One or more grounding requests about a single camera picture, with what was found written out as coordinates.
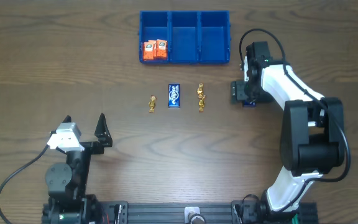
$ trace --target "wood grain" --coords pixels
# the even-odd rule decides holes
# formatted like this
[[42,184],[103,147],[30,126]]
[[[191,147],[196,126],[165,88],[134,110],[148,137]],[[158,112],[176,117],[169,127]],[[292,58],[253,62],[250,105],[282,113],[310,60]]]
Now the wood grain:
[[[231,12],[229,64],[139,63],[140,10],[223,9]],[[0,0],[0,184],[41,151],[67,114],[85,140],[94,138],[103,112],[114,147],[92,158],[88,179],[88,193],[100,200],[230,202],[260,195],[282,166],[282,111],[275,103],[251,110],[229,104],[229,83],[242,76],[238,41],[253,27],[281,40],[310,87],[342,100],[351,171],[342,182],[314,184],[303,200],[318,203],[321,223],[358,222],[356,0]],[[254,40],[271,39],[252,34],[244,45]],[[270,48],[279,57],[273,42]],[[199,82],[208,97],[203,114]],[[166,107],[168,83],[181,83],[179,110]],[[158,98],[155,114],[148,114],[150,95]],[[64,160],[48,151],[7,184],[1,204],[12,222],[40,223],[45,171]]]

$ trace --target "robotic arm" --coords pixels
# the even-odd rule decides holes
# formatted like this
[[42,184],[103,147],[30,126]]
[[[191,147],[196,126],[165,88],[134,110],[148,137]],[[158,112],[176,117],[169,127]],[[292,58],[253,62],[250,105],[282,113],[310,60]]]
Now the robotic arm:
[[[330,110],[341,129],[344,124],[342,103],[313,91],[285,61],[274,60],[267,42],[249,45],[244,61],[244,80],[231,85],[232,103],[242,102],[244,107],[253,107],[275,100],[284,110],[280,139],[283,167],[256,205],[257,221],[288,220],[297,213],[299,201],[311,184],[344,161],[340,130],[305,90]],[[321,128],[323,132],[310,135],[309,127]]]

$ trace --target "orange box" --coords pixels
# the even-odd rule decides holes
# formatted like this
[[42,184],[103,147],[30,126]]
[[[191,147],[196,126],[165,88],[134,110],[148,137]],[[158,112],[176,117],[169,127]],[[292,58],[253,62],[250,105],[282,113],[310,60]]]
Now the orange box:
[[157,58],[157,49],[156,49],[156,45],[157,45],[157,41],[156,40],[149,40],[149,43],[153,43],[153,51],[154,51],[154,59]]
[[157,40],[157,58],[167,59],[166,40]]
[[143,60],[154,60],[154,48],[153,43],[143,43]]

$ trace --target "brown tabletop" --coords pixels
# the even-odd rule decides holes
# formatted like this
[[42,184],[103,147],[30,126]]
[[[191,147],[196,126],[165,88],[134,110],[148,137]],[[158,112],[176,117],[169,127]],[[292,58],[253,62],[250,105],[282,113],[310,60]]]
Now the brown tabletop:
[[[227,65],[139,63],[140,10],[230,10]],[[0,1],[0,184],[45,146],[70,114],[82,140],[94,139],[106,115],[114,147],[94,156],[88,194],[128,202],[230,202],[260,195],[282,162],[282,109],[230,105],[230,82],[243,77],[238,43],[251,28],[282,42],[295,73],[344,105],[352,150],[346,179],[315,183],[303,198],[317,202],[321,223],[358,222],[358,1]],[[244,45],[269,40],[251,34]],[[204,83],[204,113],[196,89]],[[181,108],[167,108],[169,83],[181,84]],[[157,96],[149,114],[150,95]],[[1,206],[13,223],[40,223],[44,175],[65,156],[47,153],[13,178]],[[343,166],[327,177],[335,177]]]

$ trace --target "blue tray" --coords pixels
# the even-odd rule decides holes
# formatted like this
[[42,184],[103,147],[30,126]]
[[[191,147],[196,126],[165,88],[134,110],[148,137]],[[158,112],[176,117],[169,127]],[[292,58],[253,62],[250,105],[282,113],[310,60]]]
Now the blue tray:
[[[229,11],[141,11],[139,60],[142,63],[228,63]],[[143,60],[142,44],[166,40],[166,60]]]

